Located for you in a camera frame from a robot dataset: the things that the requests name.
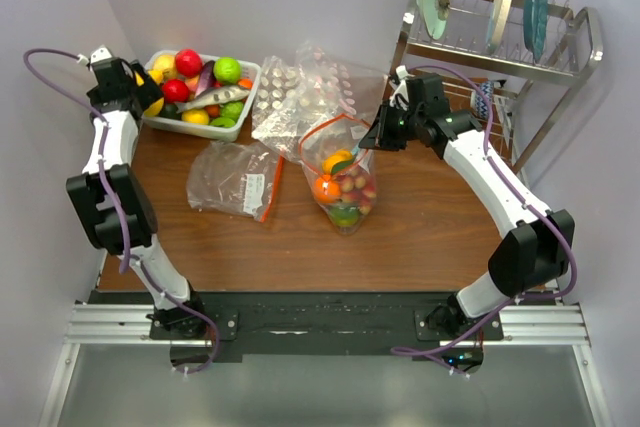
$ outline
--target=white plastic basket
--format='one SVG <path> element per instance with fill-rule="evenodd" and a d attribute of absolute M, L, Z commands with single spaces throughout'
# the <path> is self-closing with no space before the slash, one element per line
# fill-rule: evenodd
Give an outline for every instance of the white plastic basket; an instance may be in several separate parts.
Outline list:
<path fill-rule="evenodd" d="M 147 62 L 145 65 L 145 69 L 150 70 L 153 67 L 154 61 L 163 54 L 177 54 L 177 50 L 160 50 L 153 54 L 151 60 Z M 207 62 L 209 60 L 218 60 L 220 57 L 216 57 L 213 55 L 200 55 L 202 62 Z M 181 134 L 189 134 L 196 135 L 198 137 L 205 137 L 207 139 L 218 139 L 224 142 L 233 142 L 238 138 L 238 134 L 240 134 L 240 129 L 242 128 L 242 124 L 244 120 L 249 115 L 249 111 L 251 110 L 251 105 L 253 104 L 253 99 L 256 96 L 256 92 L 258 90 L 258 83 L 260 80 L 261 69 L 258 64 L 254 64 L 253 62 L 245 62 L 243 60 L 238 61 L 242 66 L 242 77 L 251 79 L 253 82 L 253 87 L 251 92 L 249 93 L 249 97 L 244 104 L 244 109 L 242 109 L 242 113 L 240 114 L 240 118 L 238 118 L 238 122 L 231 128 L 225 129 L 223 127 L 211 127 L 209 125 L 200 125 L 200 124 L 191 124 L 189 122 L 182 122 L 181 120 L 173 120 L 173 119 L 165 119 L 164 117 L 145 117 L 142 116 L 142 119 L 147 125 L 150 125 L 154 129 L 162 129 L 162 130 L 170 130 L 171 132 L 180 132 Z"/>

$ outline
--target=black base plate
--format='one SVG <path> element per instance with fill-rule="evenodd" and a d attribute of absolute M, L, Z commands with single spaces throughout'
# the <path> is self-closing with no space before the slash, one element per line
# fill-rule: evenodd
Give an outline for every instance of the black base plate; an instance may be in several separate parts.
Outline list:
<path fill-rule="evenodd" d="M 220 328 L 218 362 L 240 362 L 247 354 L 389 355 L 394 346 L 434 348 L 450 336 L 421 328 L 420 319 L 426 321 L 426 314 L 446 304 L 449 295 L 200 292 L 207 315 Z M 147 293 L 94 291 L 89 303 L 152 304 L 152 299 Z M 485 340 L 503 338 L 501 327 L 483 330 Z M 161 328 L 152 328 L 150 337 L 179 340 Z M 193 356 L 193 347 L 173 349 L 172 357 L 180 349 Z"/>

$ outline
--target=clear plastic bag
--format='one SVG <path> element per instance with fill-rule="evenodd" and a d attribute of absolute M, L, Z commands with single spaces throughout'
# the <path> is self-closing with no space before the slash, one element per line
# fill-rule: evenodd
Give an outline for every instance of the clear plastic bag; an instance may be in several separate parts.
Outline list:
<path fill-rule="evenodd" d="M 373 151 L 358 142 L 369 125 L 340 114 L 300 141 L 300 157 L 314 199 L 340 233 L 355 232 L 377 198 Z"/>
<path fill-rule="evenodd" d="M 385 80 L 382 72 L 334 62 L 310 43 L 296 52 L 295 67 L 277 57 L 267 58 L 251 135 L 287 160 L 300 162 L 300 139 L 323 119 L 348 113 L 373 121 Z"/>
<path fill-rule="evenodd" d="M 282 157 L 259 142 L 211 142 L 191 165 L 187 179 L 189 205 L 264 222 L 275 198 L 282 162 Z"/>

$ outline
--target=wooden tabletop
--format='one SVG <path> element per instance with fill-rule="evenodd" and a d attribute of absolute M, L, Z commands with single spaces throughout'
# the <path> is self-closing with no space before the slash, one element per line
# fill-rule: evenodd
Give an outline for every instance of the wooden tabletop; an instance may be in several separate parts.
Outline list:
<path fill-rule="evenodd" d="M 247 121 L 238 140 L 250 143 Z M 378 203 L 351 236 L 337 233 L 299 165 L 285 162 L 269 219 L 192 210 L 186 182 L 206 139 L 144 127 L 133 167 L 153 203 L 158 236 L 196 290 L 457 290 L 487 269 L 495 225 L 462 178 L 412 142 L 376 152 Z M 142 290 L 107 259 L 99 289 Z"/>

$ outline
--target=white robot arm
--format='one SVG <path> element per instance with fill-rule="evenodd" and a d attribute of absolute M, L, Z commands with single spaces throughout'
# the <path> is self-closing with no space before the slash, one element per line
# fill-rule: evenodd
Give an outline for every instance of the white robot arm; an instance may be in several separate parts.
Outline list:
<path fill-rule="evenodd" d="M 204 312 L 202 302 L 160 245 L 153 207 L 131 170 L 142 112 L 161 98 L 162 91 L 138 63 L 129 64 L 114 57 L 104 46 L 91 55 L 90 68 L 98 86 L 89 91 L 88 96 L 103 118 L 92 119 L 95 137 L 89 161 L 82 175 L 67 180 L 67 192 L 91 243 L 122 259 L 127 250 L 120 225 L 122 219 L 114 206 L 105 201 L 99 178 L 102 163 L 109 185 L 125 213 L 130 267 L 153 296 L 154 321 L 185 337 L 197 337 L 202 334 L 204 324 L 177 308 L 176 301 Z M 135 73 L 143 79 L 142 85 L 137 85 Z M 144 275 L 140 261 L 160 290 Z"/>
<path fill-rule="evenodd" d="M 488 272 L 453 295 L 448 308 L 434 311 L 430 319 L 436 326 L 449 325 L 453 327 L 450 330 L 456 330 L 468 319 L 567 272 L 568 261 L 558 239 L 529 207 L 546 215 L 569 244 L 574 222 L 566 211 L 552 212 L 533 195 L 490 144 L 485 151 L 480 124 L 470 111 L 451 111 L 439 75 L 410 76 L 401 67 L 398 78 L 398 87 L 381 105 L 360 147 L 400 150 L 407 141 L 420 140 L 471 186 L 502 238 L 489 259 Z M 507 187 L 505 179 L 524 202 Z"/>

